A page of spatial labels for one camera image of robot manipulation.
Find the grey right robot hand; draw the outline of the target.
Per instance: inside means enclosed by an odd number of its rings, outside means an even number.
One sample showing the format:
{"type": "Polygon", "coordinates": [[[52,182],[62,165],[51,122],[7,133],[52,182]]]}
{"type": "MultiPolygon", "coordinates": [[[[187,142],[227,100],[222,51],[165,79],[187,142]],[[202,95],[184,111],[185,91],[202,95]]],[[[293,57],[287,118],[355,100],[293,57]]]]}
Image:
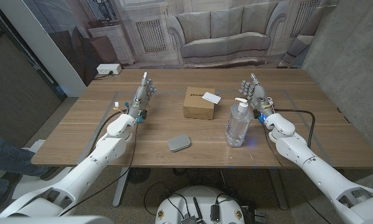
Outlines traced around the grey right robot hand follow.
{"type": "Polygon", "coordinates": [[[251,79],[251,81],[242,81],[239,92],[247,98],[253,110],[260,112],[265,117],[274,114],[264,87],[259,83],[254,73],[251,73],[251,79]]]}

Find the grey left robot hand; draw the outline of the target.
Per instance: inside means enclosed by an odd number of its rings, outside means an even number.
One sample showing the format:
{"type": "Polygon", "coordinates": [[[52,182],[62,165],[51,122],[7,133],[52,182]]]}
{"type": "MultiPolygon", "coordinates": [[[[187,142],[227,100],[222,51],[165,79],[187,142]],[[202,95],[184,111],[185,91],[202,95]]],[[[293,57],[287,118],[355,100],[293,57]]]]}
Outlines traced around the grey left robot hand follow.
{"type": "Polygon", "coordinates": [[[155,85],[153,85],[152,80],[148,79],[147,72],[144,72],[140,86],[138,87],[128,109],[128,115],[137,119],[140,116],[140,113],[147,109],[149,101],[156,91],[157,90],[155,85]]]}

